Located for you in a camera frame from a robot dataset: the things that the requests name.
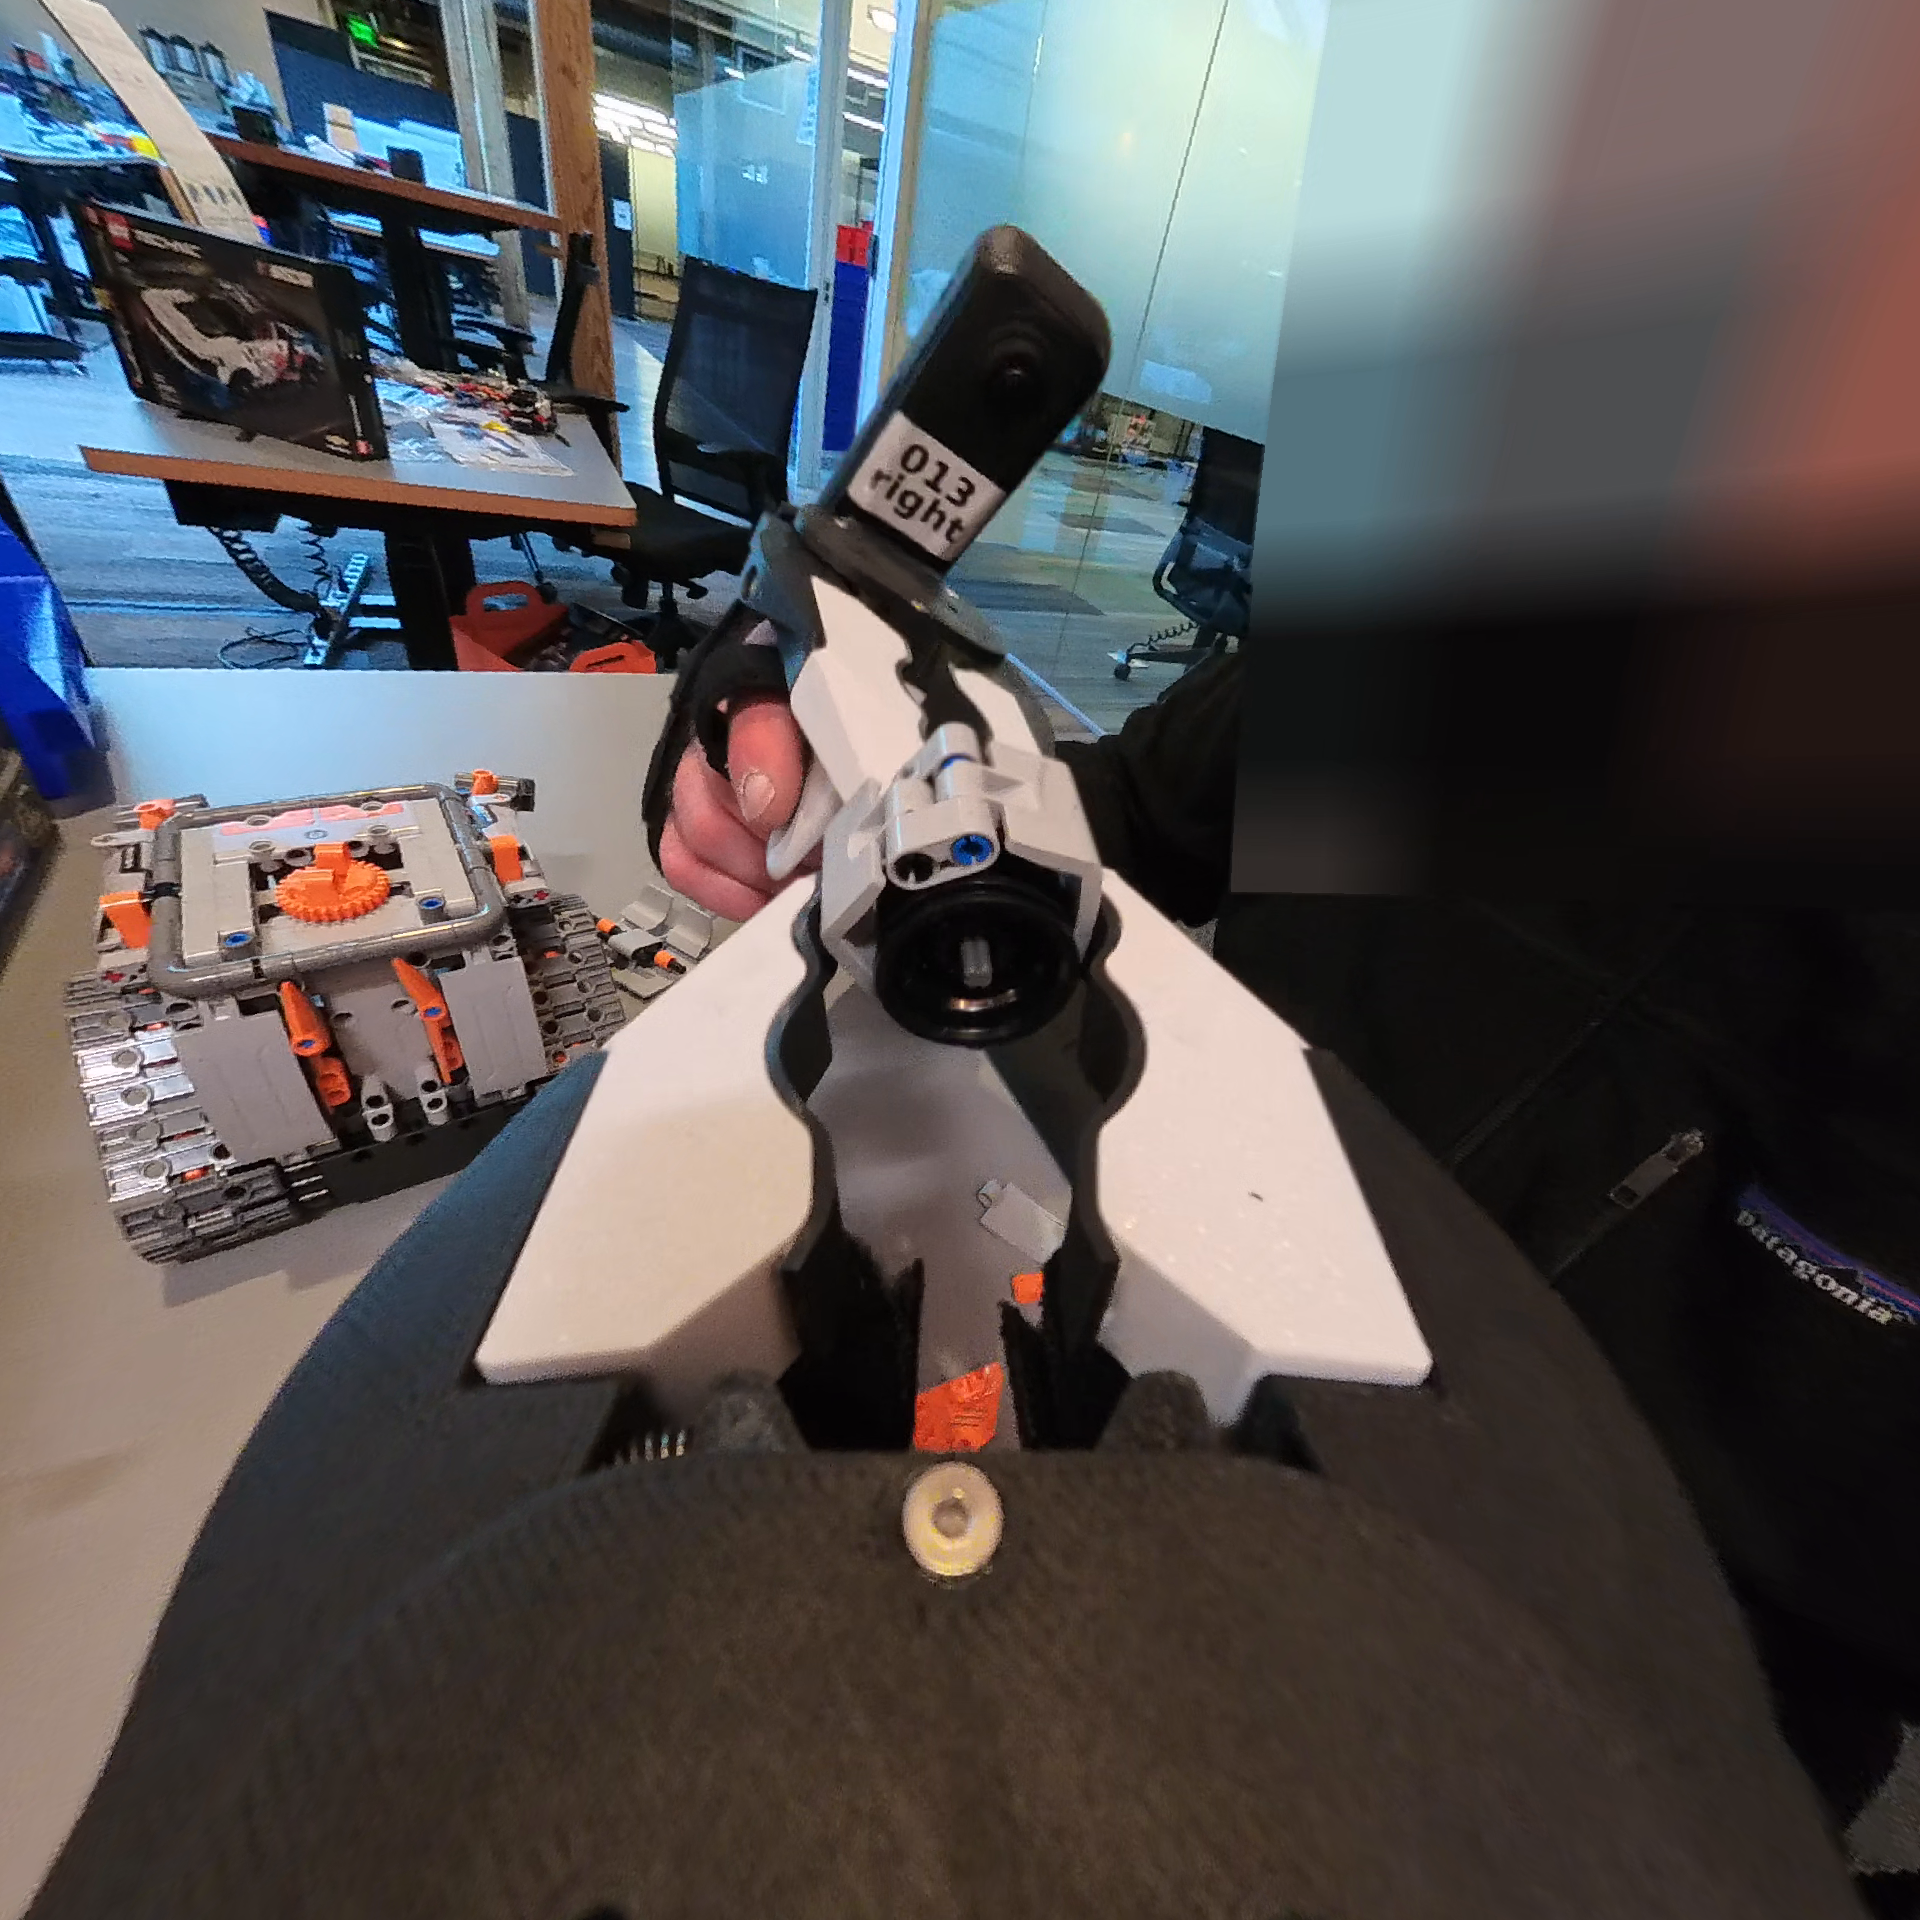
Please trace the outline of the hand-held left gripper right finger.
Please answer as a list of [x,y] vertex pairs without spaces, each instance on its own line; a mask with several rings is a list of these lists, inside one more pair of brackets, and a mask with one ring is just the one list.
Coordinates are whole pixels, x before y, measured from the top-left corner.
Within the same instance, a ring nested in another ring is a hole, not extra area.
[[1107,886],[1069,1044],[1068,1377],[1416,1390],[1428,1340],[1308,1046],[1135,887]]

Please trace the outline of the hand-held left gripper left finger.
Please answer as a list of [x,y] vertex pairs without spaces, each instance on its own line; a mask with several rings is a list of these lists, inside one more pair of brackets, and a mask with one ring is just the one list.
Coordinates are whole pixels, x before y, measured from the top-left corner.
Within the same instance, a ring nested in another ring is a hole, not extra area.
[[812,1210],[812,1141],[774,1085],[810,902],[774,902],[604,1050],[514,1271],[480,1378],[708,1390],[797,1358],[781,1260]]

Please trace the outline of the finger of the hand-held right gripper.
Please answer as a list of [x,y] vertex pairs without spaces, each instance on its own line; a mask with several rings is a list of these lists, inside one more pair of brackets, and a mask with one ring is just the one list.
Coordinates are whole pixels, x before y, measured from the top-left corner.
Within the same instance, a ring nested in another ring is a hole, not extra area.
[[1075,908],[1098,908],[1103,861],[1044,701],[1019,666],[978,676],[982,753],[1001,848],[1068,879]]
[[935,767],[914,774],[910,761],[941,722],[928,718],[925,696],[902,680],[910,663],[906,641],[849,588],[812,583],[812,600],[824,641],[803,657],[788,696],[812,761],[784,826],[784,844],[819,844],[847,808],[853,818],[861,818],[869,808],[889,802],[897,782],[906,782],[929,787],[929,801],[897,802],[896,848],[987,848],[993,802],[982,774],[966,772],[966,761],[987,758],[993,736],[987,706],[976,706],[978,718],[966,722],[970,749],[935,749]]

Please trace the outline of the grey toy brick assembly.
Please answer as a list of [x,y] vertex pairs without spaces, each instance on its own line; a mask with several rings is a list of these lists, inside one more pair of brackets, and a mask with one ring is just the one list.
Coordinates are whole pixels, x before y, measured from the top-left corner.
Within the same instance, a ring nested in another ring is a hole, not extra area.
[[[910,772],[935,767],[935,749],[970,749],[971,733],[948,722],[925,737]],[[886,808],[853,818],[847,808],[824,839],[819,938],[896,1023],[935,1044],[1008,1044],[1052,1020],[1082,976],[1097,908],[1075,908],[1068,879],[1001,848],[993,802],[987,848],[896,848],[897,802],[929,787],[897,782]]]

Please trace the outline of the person's right forearm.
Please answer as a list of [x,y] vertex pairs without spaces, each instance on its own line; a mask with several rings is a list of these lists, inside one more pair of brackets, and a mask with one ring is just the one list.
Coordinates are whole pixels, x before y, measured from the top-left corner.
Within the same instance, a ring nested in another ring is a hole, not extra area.
[[1147,706],[1089,740],[1056,744],[1097,855],[1184,927],[1231,895],[1243,657],[1194,663]]

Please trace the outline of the person's right hand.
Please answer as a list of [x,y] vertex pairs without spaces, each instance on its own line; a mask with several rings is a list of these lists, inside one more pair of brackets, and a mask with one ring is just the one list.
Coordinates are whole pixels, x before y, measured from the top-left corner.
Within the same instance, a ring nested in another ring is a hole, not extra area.
[[687,902],[723,920],[748,920],[781,890],[768,871],[768,842],[795,818],[812,758],[788,699],[772,689],[735,696],[723,715],[720,772],[692,733],[661,737],[648,848]]

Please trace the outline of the small grey winged brick assembly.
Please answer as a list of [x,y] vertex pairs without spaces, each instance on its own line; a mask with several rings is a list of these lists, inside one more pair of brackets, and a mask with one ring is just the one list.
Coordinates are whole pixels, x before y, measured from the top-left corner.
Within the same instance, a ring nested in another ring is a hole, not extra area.
[[642,886],[619,913],[595,920],[611,981],[638,1003],[662,994],[725,929],[725,920],[662,882]]

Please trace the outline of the black mesh office chair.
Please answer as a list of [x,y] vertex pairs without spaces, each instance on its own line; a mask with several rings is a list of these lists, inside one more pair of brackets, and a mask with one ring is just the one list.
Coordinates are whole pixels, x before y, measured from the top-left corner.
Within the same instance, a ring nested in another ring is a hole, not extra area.
[[629,607],[661,588],[644,643],[672,669],[695,632],[676,588],[741,571],[760,513],[788,500],[788,455],[812,338],[815,291],[684,257],[653,398],[661,481],[632,483],[633,527],[613,559]]

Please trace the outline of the tracked toy robot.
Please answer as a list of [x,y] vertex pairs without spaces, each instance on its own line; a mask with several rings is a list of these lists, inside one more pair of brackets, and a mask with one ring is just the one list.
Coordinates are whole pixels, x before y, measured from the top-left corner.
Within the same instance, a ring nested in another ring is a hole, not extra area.
[[466,1168],[620,1020],[536,783],[119,808],[66,988],[108,1206],[160,1265]]

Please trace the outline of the scattered brick parts pile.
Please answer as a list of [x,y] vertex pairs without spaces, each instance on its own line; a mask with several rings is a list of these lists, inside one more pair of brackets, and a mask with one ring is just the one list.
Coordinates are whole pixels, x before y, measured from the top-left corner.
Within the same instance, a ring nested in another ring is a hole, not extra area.
[[551,476],[570,464],[545,389],[534,380],[449,376],[408,365],[374,373],[389,464]]

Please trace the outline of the wood-edged grey desk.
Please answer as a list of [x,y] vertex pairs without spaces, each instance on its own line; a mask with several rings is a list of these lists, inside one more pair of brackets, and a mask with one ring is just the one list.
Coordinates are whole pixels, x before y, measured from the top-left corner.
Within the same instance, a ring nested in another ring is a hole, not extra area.
[[475,583],[469,542],[514,531],[593,540],[633,522],[633,500],[593,426],[560,431],[560,472],[461,463],[352,463],[225,421],[179,420],[129,401],[116,421],[81,436],[100,476],[162,481],[179,522],[269,531],[276,516],[325,532],[374,531],[414,669],[455,669],[452,611]]

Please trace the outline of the black car kit box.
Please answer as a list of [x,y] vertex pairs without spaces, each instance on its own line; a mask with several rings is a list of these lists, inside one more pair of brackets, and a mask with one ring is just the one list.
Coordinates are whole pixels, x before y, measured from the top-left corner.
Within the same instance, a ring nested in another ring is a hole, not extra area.
[[388,457],[349,267],[100,201],[73,222],[141,401],[349,463]]

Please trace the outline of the dark printed box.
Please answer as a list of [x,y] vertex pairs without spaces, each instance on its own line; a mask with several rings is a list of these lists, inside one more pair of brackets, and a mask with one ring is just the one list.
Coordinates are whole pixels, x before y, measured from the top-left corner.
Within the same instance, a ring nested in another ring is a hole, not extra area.
[[35,910],[35,898],[59,860],[59,823],[39,783],[4,737],[4,970]]

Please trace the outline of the blue plastic bin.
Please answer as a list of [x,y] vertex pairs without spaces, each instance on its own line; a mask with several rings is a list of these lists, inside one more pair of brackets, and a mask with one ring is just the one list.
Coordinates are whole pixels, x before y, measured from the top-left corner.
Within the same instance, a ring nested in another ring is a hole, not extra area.
[[115,797],[84,646],[60,591],[4,492],[4,733],[59,812]]

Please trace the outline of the wooden post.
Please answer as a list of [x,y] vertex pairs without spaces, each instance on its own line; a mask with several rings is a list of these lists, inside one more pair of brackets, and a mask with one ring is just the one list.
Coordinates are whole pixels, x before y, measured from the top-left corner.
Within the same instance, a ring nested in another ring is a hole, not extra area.
[[[587,2],[526,2],[536,61],[543,174],[563,233],[587,232],[598,272],[607,271],[607,222],[595,134],[595,46]],[[582,389],[613,394],[613,331],[607,287],[582,295],[572,338],[572,376]]]

